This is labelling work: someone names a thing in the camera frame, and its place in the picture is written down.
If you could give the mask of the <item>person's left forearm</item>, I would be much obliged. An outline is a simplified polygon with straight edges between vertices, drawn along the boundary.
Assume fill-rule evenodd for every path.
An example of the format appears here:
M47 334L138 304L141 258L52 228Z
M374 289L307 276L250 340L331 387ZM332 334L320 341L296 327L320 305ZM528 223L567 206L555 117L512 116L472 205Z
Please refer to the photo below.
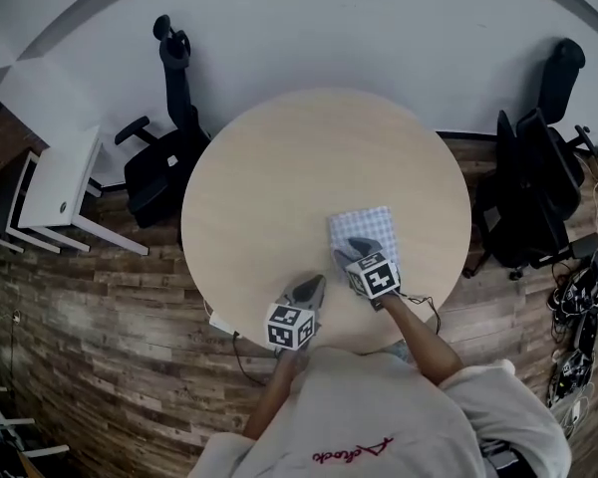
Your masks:
M308 357L305 352L284 351L279 355L273 373L266 383L242 435L258 440L290 395L295 377L303 370Z

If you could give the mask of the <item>wooden board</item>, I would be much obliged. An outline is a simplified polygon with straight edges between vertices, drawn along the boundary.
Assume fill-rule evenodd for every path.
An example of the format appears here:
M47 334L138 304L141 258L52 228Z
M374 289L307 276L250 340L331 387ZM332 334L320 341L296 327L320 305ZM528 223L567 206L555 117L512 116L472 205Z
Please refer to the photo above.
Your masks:
M19 452L18 457L24 468L27 478L45 478L43 473L31 462L31 460L23 452Z

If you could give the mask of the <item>white power strip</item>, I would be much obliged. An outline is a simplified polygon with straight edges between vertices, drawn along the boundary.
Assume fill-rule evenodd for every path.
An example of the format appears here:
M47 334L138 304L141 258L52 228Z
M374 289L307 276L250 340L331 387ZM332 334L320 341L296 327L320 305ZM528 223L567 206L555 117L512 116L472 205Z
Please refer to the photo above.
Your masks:
M233 336L235 334L235 329L231 325L229 325L226 321L224 321L219 316L219 314L216 312L211 313L208 322L212 327L214 327L224 333L227 333L231 336Z

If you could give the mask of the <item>black mesh office chair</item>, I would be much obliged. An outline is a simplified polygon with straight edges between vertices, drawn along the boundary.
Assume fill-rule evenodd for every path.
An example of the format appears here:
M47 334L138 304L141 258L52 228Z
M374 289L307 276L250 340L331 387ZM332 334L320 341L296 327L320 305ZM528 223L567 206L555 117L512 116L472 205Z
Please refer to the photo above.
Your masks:
M477 184L471 210L483 253L462 270L472 278L490 258L516 281L527 267L539 269L573 256L564 222L548 207L544 189L530 177L526 147L504 111L498 113L496 168Z
M567 110L579 72L586 60L582 48L571 39L559 41L544 62L535 107L515 127L523 147L525 184L529 189L528 208L522 216L523 255L514 276L524 268L534 269L563 259L583 259L598 249L598 234L574 241L565 230L565 221L581 202L583 168L575 155L577 146L594 146L589 129L578 125L577 137L565 140L554 125Z

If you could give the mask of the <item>blue checkered cloth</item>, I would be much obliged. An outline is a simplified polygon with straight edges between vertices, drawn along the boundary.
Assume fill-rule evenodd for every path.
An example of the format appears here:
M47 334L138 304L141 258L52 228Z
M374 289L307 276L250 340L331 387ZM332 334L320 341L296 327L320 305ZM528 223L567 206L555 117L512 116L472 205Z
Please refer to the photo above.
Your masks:
M383 254L395 264L397 277L401 278L398 241L392 212L388 206L333 215L328 218L328 224L332 252L340 250L350 257L359 257L348 239L354 237L375 240L381 245Z

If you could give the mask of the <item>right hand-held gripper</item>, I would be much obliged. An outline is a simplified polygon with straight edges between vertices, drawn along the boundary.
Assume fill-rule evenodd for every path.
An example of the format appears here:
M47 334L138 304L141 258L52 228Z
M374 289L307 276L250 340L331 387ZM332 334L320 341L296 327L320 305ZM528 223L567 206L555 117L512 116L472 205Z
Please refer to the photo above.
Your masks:
M350 246L361 257L352 263L352 258L339 249L333 251L333 258L338 268L346 271L353 291L367 299L374 310L382 310L382 296L397 296L399 291L399 272L393 261L387 258L382 244L374 239L350 237Z

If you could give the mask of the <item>dark tables with white legs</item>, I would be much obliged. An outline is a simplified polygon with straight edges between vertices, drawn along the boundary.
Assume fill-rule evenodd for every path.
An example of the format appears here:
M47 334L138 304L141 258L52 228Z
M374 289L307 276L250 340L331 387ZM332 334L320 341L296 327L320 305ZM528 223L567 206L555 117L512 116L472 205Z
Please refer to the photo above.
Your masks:
M0 393L8 392L7 387L0 385ZM27 439L26 435L31 435L31 428L35 427L34 418L8 418L0 410L0 478L27 478L19 452L23 452L45 478L50 478L52 471L59 468L60 458L70 451L70 446L44 447L35 439Z

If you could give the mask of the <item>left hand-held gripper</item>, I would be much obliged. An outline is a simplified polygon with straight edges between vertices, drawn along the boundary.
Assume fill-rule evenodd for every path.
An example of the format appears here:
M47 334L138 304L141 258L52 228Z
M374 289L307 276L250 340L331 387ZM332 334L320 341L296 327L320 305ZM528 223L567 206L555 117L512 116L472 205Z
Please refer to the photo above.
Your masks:
M323 304L326 285L321 274L303 274L284 289L281 305L269 306L267 345L271 349L298 351L308 345L317 332L316 312Z

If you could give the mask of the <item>person's right forearm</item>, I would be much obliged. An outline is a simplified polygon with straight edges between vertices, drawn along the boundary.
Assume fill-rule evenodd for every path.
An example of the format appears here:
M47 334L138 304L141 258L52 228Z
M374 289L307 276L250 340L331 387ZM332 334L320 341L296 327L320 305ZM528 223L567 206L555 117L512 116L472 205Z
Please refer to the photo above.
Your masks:
M440 385L464 368L458 354L396 295L384 295L379 303L390 314L421 374Z

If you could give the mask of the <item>person's cream shirt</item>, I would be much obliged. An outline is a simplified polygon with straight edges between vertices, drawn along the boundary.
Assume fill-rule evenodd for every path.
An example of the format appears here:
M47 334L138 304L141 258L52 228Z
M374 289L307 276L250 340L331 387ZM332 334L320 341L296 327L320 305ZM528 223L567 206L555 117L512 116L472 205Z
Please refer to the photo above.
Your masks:
M321 348L258 438L212 435L188 478L497 478L485 454L521 459L512 478L567 478L571 450L510 361L440 384L398 357Z

